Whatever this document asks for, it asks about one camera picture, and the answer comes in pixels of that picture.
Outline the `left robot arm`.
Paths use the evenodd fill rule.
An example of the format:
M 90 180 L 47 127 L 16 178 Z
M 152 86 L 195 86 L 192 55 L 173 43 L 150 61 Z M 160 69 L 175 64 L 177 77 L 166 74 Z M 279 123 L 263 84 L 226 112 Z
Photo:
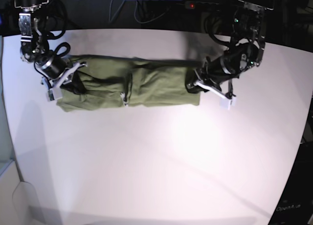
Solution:
M 210 6 L 203 21 L 204 31 L 226 50 L 214 60 L 205 57 L 202 66 L 186 77 L 189 93 L 209 91 L 227 109 L 235 104 L 233 80 L 261 64 L 266 46 L 266 11 L 274 9 L 274 2 L 224 0 Z

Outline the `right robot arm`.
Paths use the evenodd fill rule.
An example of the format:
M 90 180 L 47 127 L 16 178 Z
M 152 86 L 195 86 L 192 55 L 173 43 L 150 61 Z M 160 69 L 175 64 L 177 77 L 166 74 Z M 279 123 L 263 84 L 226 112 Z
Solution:
M 21 34 L 21 59 L 33 65 L 42 76 L 41 84 L 47 89 L 50 101 L 63 97 L 62 91 L 74 94 L 86 93 L 78 69 L 85 62 L 71 62 L 67 59 L 70 44 L 60 43 L 55 49 L 49 47 L 49 41 L 61 38 L 67 29 L 67 10 L 60 0 L 14 0 L 14 7 L 20 10 L 19 30 Z M 47 30 L 46 23 L 54 13 L 61 13 L 63 27 L 61 33 L 54 35 Z

